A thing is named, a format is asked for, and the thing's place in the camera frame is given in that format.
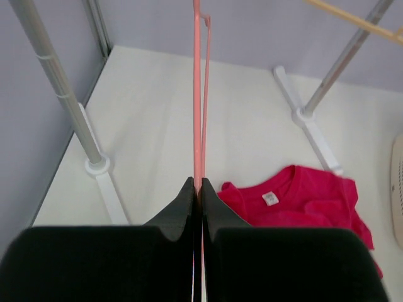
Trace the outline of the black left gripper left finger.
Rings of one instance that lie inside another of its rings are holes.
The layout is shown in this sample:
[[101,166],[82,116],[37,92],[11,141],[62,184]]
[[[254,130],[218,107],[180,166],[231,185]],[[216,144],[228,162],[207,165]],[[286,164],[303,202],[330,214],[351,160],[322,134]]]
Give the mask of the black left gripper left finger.
[[2,301],[190,301],[193,179],[143,225],[38,226],[1,260]]

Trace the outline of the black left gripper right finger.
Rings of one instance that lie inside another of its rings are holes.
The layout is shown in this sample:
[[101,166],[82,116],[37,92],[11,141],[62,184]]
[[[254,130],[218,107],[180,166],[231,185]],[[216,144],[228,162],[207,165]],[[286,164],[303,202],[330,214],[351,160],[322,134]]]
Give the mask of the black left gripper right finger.
[[337,228],[253,227],[202,180],[208,301],[387,301],[363,242]]

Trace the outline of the pink t shirt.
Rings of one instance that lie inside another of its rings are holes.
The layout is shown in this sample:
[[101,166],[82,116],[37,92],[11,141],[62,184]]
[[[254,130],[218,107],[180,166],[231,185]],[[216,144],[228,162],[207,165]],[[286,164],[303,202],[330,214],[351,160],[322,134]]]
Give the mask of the pink t shirt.
[[261,184],[222,184],[218,197],[254,227],[345,228],[370,250],[370,229],[359,216],[354,180],[332,172],[289,165]]

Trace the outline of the pink wire hanger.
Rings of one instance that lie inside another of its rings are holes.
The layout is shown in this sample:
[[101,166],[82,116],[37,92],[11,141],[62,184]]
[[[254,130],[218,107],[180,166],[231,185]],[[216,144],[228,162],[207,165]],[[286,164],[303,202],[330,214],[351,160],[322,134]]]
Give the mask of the pink wire hanger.
[[193,301],[202,299],[203,235],[202,235],[202,87],[200,2],[193,1],[193,178],[195,186],[195,228],[193,261]]

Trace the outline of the beige plastic hanger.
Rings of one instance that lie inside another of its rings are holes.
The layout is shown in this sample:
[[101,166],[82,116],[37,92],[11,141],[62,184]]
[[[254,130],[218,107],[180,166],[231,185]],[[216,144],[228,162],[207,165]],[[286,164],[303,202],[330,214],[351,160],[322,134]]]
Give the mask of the beige plastic hanger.
[[316,7],[317,9],[321,9],[326,11],[327,13],[341,18],[349,23],[356,25],[362,30],[369,31],[375,35],[381,36],[382,38],[389,40],[391,42],[397,43],[402,46],[402,27],[400,27],[397,31],[393,32],[386,28],[382,28],[381,26],[375,25],[369,21],[365,21],[363,18],[355,16],[343,9],[337,8],[331,4],[328,4],[324,1],[318,0],[307,0],[307,3]]

